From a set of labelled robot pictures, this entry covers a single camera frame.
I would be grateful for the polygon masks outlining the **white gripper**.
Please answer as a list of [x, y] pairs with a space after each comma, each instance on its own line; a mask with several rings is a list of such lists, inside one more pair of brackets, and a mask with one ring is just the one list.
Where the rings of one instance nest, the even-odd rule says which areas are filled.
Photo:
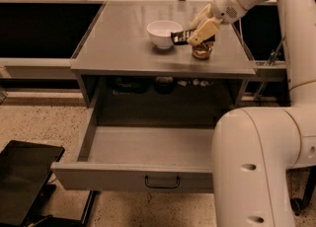
[[188, 44], [196, 46], [204, 42], [218, 33], [222, 21], [232, 24], [246, 13], [239, 0], [213, 0], [212, 6], [207, 4], [191, 21], [190, 29], [194, 31], [187, 39]]

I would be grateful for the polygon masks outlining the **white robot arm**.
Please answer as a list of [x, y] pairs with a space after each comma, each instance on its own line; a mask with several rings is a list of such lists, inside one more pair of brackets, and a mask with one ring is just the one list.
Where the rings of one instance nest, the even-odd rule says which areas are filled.
[[[191, 45], [268, 0], [213, 0]], [[316, 1], [276, 0], [291, 104], [225, 114], [212, 138], [217, 227], [295, 227], [285, 172], [316, 160]]]

